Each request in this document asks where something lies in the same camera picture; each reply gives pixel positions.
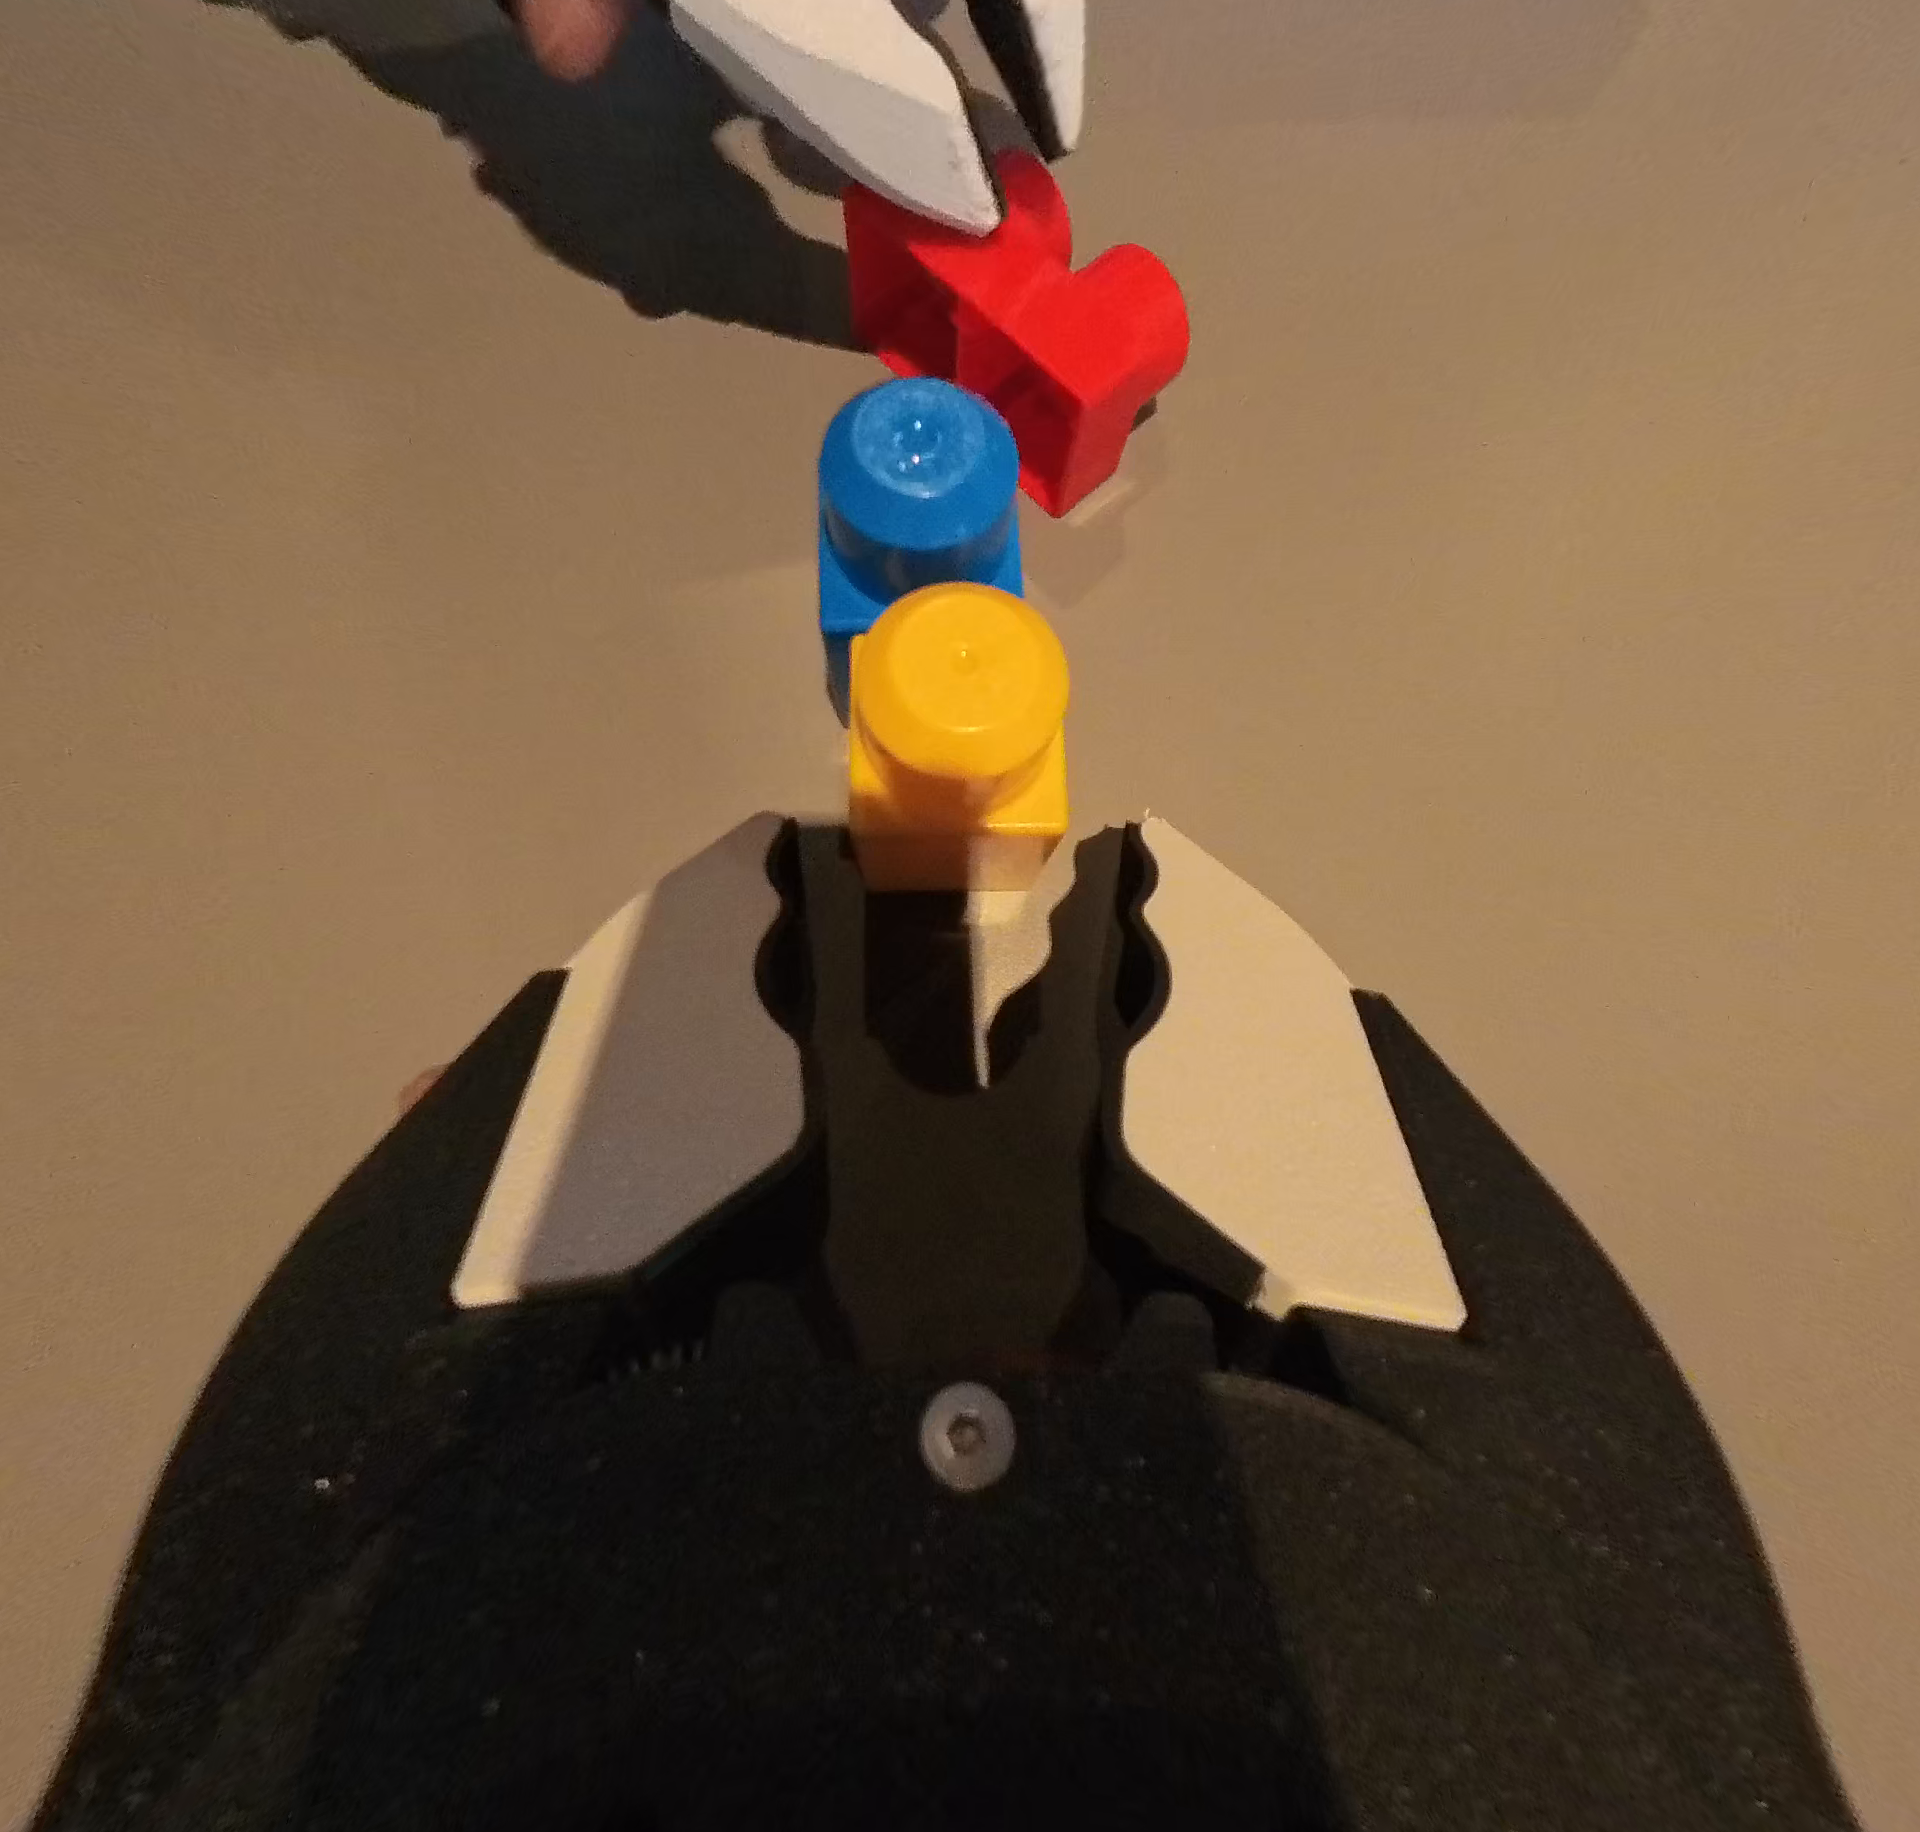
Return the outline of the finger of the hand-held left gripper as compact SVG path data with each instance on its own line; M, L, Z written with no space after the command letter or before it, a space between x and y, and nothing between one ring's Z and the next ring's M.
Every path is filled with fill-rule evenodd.
M966 7L1038 156L1069 156L1085 116L1085 0Z
M669 0L676 35L749 104L843 175L968 236L1002 201L949 49L945 0Z

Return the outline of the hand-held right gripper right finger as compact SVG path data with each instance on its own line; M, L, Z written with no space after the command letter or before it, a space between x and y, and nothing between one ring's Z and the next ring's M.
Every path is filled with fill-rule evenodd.
M1459 1329L1467 1302L1342 965L1146 814L1142 927L1166 992L1118 1082L1126 1161L1230 1249L1257 1318Z

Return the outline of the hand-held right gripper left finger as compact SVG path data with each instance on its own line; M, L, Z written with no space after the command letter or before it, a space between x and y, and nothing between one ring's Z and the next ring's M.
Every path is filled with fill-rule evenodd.
M801 1052L764 1000L782 830L776 813L738 820L565 961L452 1276L458 1308L653 1269L799 1147Z

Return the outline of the yellow single-stud mega block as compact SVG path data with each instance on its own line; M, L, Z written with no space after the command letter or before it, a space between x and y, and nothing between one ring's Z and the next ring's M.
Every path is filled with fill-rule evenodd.
M985 582L908 592L850 645L850 804L880 896L1024 893L1066 838L1069 665Z

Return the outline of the red two-stud mega block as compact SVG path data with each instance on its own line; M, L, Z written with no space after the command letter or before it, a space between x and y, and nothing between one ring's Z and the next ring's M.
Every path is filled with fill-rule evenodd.
M1142 412L1185 370L1188 304L1136 243L1076 264L1045 158L1002 149L995 175L1002 221L985 236L843 189L854 332L896 375L991 403L1020 448L1020 486L1066 519L1118 472Z

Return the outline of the blue mega block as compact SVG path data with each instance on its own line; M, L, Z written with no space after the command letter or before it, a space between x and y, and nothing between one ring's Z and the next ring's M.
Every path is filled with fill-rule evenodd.
M951 381L867 387L834 412L817 457L817 627L841 721L854 640L944 582L1024 593L1015 438Z

